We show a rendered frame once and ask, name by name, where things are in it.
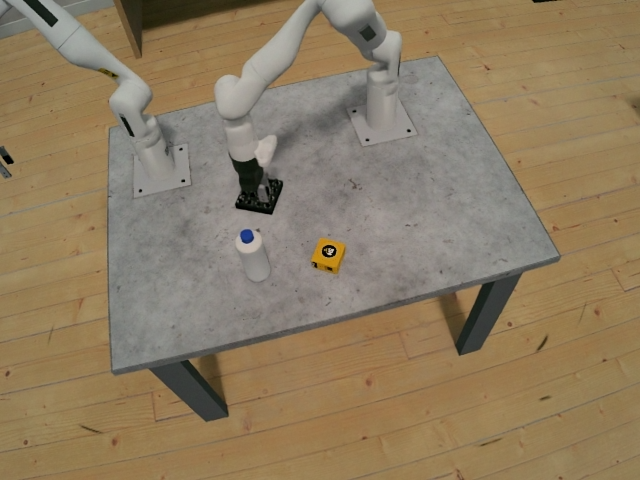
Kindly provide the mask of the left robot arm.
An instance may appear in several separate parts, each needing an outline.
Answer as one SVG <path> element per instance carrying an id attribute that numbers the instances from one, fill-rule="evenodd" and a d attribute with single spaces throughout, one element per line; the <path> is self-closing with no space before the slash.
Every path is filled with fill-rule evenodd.
<path id="1" fill-rule="evenodd" d="M 395 126 L 401 34 L 387 30 L 372 0 L 305 0 L 278 33 L 244 64 L 241 78 L 225 75 L 216 82 L 216 107 L 229 144 L 244 146 L 254 140 L 251 109 L 266 88 L 291 67 L 308 26 L 320 10 L 335 30 L 360 48 L 364 59 L 378 62 L 367 71 L 368 126 L 376 131 Z"/>

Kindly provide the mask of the white bottle with blue cap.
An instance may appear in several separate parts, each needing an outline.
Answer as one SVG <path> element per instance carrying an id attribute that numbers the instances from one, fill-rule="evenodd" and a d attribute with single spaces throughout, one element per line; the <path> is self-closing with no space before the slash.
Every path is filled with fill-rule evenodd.
<path id="1" fill-rule="evenodd" d="M 265 280 L 271 272 L 261 235 L 245 229 L 236 238 L 239 253 L 247 277 L 254 282 Z"/>

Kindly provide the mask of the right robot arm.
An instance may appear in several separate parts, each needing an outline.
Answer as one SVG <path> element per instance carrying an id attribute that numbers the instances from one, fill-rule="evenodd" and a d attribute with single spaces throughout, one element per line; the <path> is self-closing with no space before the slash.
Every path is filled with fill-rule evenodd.
<path id="1" fill-rule="evenodd" d="M 158 122 L 153 115 L 143 113 L 153 98 L 150 87 L 53 0 L 0 0 L 0 18 L 13 6 L 68 62 L 101 72 L 119 85 L 109 99 L 112 113 L 128 135 L 147 176 L 153 181 L 170 177 L 175 163 Z"/>

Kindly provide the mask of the black knob panel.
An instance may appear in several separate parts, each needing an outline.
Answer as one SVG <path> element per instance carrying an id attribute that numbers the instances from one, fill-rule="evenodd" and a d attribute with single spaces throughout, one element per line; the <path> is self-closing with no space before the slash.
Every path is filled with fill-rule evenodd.
<path id="1" fill-rule="evenodd" d="M 272 215 L 283 188 L 283 181 L 268 178 L 268 182 L 271 191 L 271 194 L 267 195 L 269 197 L 268 203 L 259 201 L 257 191 L 249 192 L 241 190 L 235 202 L 236 209 Z"/>

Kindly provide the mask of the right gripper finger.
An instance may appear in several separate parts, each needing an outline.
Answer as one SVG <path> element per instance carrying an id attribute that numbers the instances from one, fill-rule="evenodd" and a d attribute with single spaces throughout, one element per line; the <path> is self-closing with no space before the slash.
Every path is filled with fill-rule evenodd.
<path id="1" fill-rule="evenodd" d="M 0 174 L 5 178 L 11 178 L 12 175 L 10 174 L 10 172 L 4 167 L 4 165 L 2 164 L 2 162 L 0 161 Z"/>
<path id="2" fill-rule="evenodd" d="M 9 153 L 6 151 L 4 145 L 0 146 L 0 155 L 2 156 L 3 160 L 7 163 L 7 165 L 14 163 L 14 160 L 9 155 Z"/>

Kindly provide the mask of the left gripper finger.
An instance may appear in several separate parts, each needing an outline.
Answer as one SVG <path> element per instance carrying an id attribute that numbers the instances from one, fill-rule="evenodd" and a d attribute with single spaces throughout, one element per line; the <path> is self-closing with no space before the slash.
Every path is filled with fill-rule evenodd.
<path id="1" fill-rule="evenodd" d="M 265 185 L 265 189 L 266 189 L 267 195 L 270 195 L 271 191 L 270 191 L 270 186 L 269 186 L 269 182 L 268 182 L 268 176 L 263 176 L 260 184 L 261 185 Z"/>
<path id="2" fill-rule="evenodd" d="M 267 196 L 267 192 L 266 192 L 266 189 L 265 189 L 265 185 L 259 185 L 259 188 L 258 188 L 257 192 L 258 192 L 258 196 L 259 196 L 260 202 L 267 202 L 268 203 L 268 196 Z"/>

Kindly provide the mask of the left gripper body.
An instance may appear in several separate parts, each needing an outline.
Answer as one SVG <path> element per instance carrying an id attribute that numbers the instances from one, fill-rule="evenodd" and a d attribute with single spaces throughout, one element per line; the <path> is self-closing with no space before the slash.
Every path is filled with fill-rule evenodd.
<path id="1" fill-rule="evenodd" d="M 247 145 L 233 146 L 227 142 L 227 146 L 233 167 L 239 175 L 241 190 L 256 192 L 264 174 L 263 167 L 270 164 L 276 149 L 276 136 L 269 135 L 258 141 L 255 135 L 254 140 Z"/>

